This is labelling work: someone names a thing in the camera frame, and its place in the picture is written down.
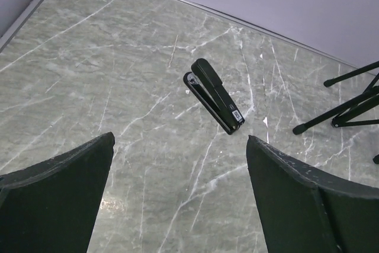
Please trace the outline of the black stapler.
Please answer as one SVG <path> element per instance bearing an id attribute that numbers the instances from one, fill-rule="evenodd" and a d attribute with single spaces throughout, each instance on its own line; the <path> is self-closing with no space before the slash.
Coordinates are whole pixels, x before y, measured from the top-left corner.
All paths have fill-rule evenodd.
<path id="1" fill-rule="evenodd" d="M 197 59 L 183 82 L 228 135 L 244 124 L 242 113 L 207 60 Z"/>

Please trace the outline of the black tripod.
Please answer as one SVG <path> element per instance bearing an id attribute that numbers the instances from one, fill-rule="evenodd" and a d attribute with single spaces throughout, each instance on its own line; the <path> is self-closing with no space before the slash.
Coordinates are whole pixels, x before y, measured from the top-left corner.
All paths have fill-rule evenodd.
<path id="1" fill-rule="evenodd" d="M 366 65 L 362 68 L 358 68 L 352 72 L 348 72 L 344 75 L 328 79 L 324 81 L 323 85 L 325 87 L 331 87 L 332 85 L 347 80 L 349 78 L 353 78 L 362 73 L 366 73 L 373 69 L 378 68 L 378 61 Z M 353 127 L 353 126 L 368 126 L 378 124 L 378 119 L 374 120 L 362 120 L 362 121 L 351 121 L 352 119 L 360 116 L 361 114 L 371 110 L 372 108 L 378 106 L 378 85 L 375 85 L 378 82 L 378 73 L 374 77 L 374 79 L 370 82 L 370 84 L 364 89 L 362 94 L 350 99 L 349 101 L 340 104 L 339 106 L 315 117 L 314 119 L 299 124 L 295 128 L 293 128 L 293 133 L 295 135 L 299 135 L 304 133 L 309 128 L 332 118 L 331 125 L 334 128 L 338 127 Z"/>

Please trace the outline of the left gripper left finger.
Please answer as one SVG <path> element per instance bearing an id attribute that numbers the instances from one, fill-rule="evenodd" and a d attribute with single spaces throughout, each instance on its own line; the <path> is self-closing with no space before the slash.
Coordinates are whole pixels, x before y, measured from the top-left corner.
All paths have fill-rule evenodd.
<path id="1" fill-rule="evenodd" d="M 1 175 L 1 252 L 86 252 L 114 155 L 104 133 Z"/>

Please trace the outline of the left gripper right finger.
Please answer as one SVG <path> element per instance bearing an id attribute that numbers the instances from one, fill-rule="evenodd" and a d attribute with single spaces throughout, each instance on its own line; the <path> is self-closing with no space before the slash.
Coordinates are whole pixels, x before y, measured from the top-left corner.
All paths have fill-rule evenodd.
<path id="1" fill-rule="evenodd" d="M 268 252 L 378 252 L 378 189 L 293 158 L 256 136 L 248 171 Z"/>

